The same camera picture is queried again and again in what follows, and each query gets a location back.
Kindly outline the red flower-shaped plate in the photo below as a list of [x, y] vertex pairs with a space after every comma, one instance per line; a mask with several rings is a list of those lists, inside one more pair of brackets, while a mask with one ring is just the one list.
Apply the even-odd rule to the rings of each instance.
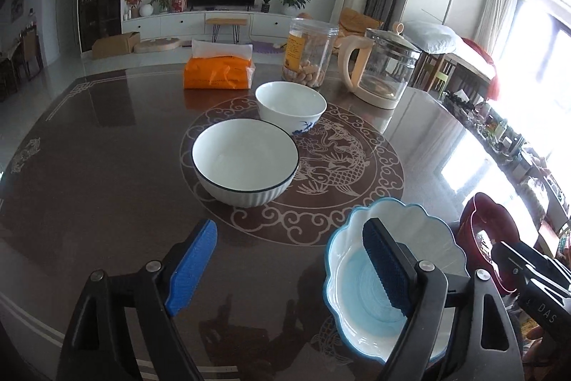
[[533, 247], [537, 238], [537, 227], [526, 206], [520, 211], [508, 211], [483, 192], [466, 202], [455, 233], [456, 243], [465, 252], [469, 274], [486, 270], [501, 296], [513, 294], [516, 283], [508, 272], [499, 270], [499, 264], [492, 259], [492, 247], [501, 242], [510, 246], [523, 242]]

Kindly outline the blue white scalloped bowl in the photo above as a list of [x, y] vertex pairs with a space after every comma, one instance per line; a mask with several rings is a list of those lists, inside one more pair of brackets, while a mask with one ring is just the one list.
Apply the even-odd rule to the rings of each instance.
[[393, 239], [415, 258], [427, 259], [442, 272], [467, 276], [466, 256], [452, 230], [418, 204], [385, 197], [371, 206], [354, 208], [348, 221], [330, 237], [324, 259], [324, 300], [338, 332], [357, 353], [384, 363], [405, 325], [391, 305], [362, 241], [365, 222], [377, 217]]

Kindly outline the white bowl black rim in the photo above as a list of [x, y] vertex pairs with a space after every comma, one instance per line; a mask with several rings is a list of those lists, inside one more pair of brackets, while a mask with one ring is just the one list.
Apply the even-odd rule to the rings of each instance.
[[217, 201], [254, 208], [282, 195], [300, 164], [298, 148], [280, 127], [256, 119], [213, 124], [193, 142], [197, 178]]

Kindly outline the white bowl blue pattern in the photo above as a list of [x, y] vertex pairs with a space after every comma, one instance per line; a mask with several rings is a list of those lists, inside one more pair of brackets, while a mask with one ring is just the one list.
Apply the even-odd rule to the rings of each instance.
[[311, 130], [327, 109], [327, 101], [310, 87], [287, 81], [272, 81], [254, 92], [258, 115], [290, 135]]

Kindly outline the white pillow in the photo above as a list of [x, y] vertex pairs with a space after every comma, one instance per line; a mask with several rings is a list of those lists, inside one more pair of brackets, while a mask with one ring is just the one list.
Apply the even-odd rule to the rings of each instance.
[[404, 23], [404, 37], [432, 55], [452, 53], [462, 42], [462, 38], [450, 27], [419, 20]]

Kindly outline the cardboard box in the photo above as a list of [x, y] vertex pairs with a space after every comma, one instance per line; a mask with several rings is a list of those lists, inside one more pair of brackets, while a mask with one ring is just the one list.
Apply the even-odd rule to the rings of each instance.
[[140, 43], [140, 32], [101, 38], [94, 42], [92, 58], [99, 60], [108, 57], [131, 54], [135, 46]]

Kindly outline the orange tissue pack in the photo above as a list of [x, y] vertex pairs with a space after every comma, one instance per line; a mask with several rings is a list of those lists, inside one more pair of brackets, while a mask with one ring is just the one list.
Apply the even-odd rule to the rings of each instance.
[[184, 90], [250, 90], [256, 66], [251, 44], [192, 41], [184, 67]]

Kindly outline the orange rocking lounge chair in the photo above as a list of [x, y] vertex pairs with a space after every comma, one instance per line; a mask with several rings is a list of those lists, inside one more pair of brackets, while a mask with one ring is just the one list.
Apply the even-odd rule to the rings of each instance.
[[346, 36], [364, 36], [368, 29], [379, 29], [383, 22], [368, 15], [360, 14], [350, 8], [343, 8], [338, 20], [333, 23], [316, 20], [301, 12], [290, 22], [288, 33], [294, 36], [309, 34], [325, 37], [344, 38]]

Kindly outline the white tv cabinet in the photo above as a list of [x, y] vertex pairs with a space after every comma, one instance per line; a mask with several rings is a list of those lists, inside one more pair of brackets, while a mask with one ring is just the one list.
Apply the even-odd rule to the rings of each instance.
[[178, 38], [247, 44], [284, 44], [292, 16], [261, 11], [183, 11], [141, 16], [122, 22], [122, 32], [140, 32], [142, 40]]

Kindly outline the clear plastic snack jar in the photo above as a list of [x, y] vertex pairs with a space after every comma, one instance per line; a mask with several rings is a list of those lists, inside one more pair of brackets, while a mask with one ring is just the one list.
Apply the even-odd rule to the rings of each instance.
[[321, 87], [338, 35], [338, 25], [311, 18], [293, 18], [285, 44], [284, 80], [313, 89]]

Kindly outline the green potted plant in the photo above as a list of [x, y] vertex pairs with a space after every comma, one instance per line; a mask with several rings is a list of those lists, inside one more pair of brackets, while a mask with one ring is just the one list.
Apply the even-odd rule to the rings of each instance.
[[296, 16], [300, 14], [304, 8], [307, 7], [307, 4], [311, 2], [311, 0], [279, 0], [282, 8], [283, 13], [289, 16]]

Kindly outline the wooden slatted bed frame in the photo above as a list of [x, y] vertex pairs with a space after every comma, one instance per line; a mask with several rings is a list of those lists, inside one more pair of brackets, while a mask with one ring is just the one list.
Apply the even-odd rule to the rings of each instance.
[[422, 51], [408, 83], [410, 87], [438, 95], [462, 90], [473, 104], [488, 94], [495, 67], [477, 52], [428, 54]]

